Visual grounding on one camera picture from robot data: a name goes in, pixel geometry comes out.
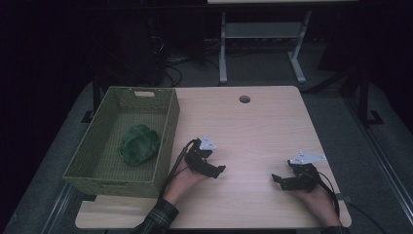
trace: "floor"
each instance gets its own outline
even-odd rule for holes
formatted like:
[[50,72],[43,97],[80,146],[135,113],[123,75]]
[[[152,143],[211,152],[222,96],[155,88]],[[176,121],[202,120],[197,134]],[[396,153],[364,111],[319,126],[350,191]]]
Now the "floor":
[[[242,55],[232,54],[227,61],[229,79],[225,86],[291,85],[304,91],[334,75],[329,71],[317,70],[324,45],[308,42],[299,57],[308,81],[303,85],[298,84],[286,54],[291,49],[291,45],[291,42],[279,42],[271,53],[249,50]],[[179,86],[218,86],[219,77],[216,67],[218,56],[212,54],[207,57],[207,60],[204,63],[187,61],[174,66],[182,74]],[[179,79],[176,70],[167,69],[167,72],[175,82]],[[413,179],[411,171],[413,136],[392,111],[385,95],[373,84],[370,85],[369,108],[379,112],[385,125],[364,128],[353,111],[357,104],[357,95],[342,98],[339,95],[342,83],[343,80],[340,80],[317,94],[303,95],[341,192],[351,197],[354,204],[377,220],[388,233],[413,233],[412,220],[409,220],[405,214],[378,156],[380,154],[387,156],[405,189],[409,194],[413,194],[413,184],[410,182]],[[160,85],[160,87],[168,86],[170,86],[169,79],[165,79]],[[128,233],[129,230],[77,228],[74,223],[76,214],[81,201],[88,197],[68,187],[61,179],[88,127],[87,123],[81,122],[85,113],[93,109],[92,97],[92,85],[89,85],[73,105],[35,178],[21,199],[5,231],[6,234]],[[374,142],[380,145],[381,149],[373,147]],[[350,227],[353,234],[379,233],[377,227],[364,215],[351,207],[349,211],[353,219]],[[258,231],[252,230],[248,233],[258,233]],[[319,233],[319,231],[297,230],[297,233]]]

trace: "table leg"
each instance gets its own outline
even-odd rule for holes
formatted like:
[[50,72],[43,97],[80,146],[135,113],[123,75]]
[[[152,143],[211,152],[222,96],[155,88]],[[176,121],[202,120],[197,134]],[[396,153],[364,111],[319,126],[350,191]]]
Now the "table leg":
[[221,22],[221,53],[219,54],[219,83],[226,84],[227,81],[227,61],[225,59],[225,12],[223,12]]
[[292,68],[294,69],[295,76],[299,83],[306,83],[306,78],[304,77],[303,70],[301,69],[300,63],[298,62],[298,54],[303,44],[304,36],[306,35],[307,26],[310,21],[311,11],[307,11],[304,16],[303,22],[301,23],[300,31],[297,36],[297,45],[292,52],[288,52],[288,58],[291,62]]

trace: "dark background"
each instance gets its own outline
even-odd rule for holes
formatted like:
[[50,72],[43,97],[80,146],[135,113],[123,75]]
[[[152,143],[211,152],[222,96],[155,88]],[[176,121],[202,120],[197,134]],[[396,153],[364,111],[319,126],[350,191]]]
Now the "dark background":
[[[168,12],[148,23],[151,14],[91,10],[104,6],[101,1],[0,4],[1,231],[87,84],[98,77],[103,87],[156,86],[163,79],[164,55],[151,54],[149,35],[162,35],[170,47],[198,57],[202,40],[219,36],[211,29],[219,27],[211,25],[220,23],[220,15],[186,13],[177,18]],[[320,68],[343,71],[361,65],[411,131],[412,10],[407,1],[362,1],[330,23],[324,20],[328,13],[318,9],[308,31],[309,38],[328,39]]]

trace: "table hole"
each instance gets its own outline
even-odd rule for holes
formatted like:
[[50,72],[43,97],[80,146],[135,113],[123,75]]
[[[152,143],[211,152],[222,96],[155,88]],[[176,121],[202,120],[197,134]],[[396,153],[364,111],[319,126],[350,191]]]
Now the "table hole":
[[248,96],[241,96],[240,97],[240,102],[242,103],[249,103],[251,101],[251,98]]

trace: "basket handle hole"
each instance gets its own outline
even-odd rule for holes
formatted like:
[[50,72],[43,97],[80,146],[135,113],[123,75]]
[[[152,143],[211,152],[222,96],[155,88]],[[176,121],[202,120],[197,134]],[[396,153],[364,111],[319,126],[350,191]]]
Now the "basket handle hole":
[[148,91],[135,91],[134,95],[137,97],[154,97],[155,93],[154,92],[148,92]]

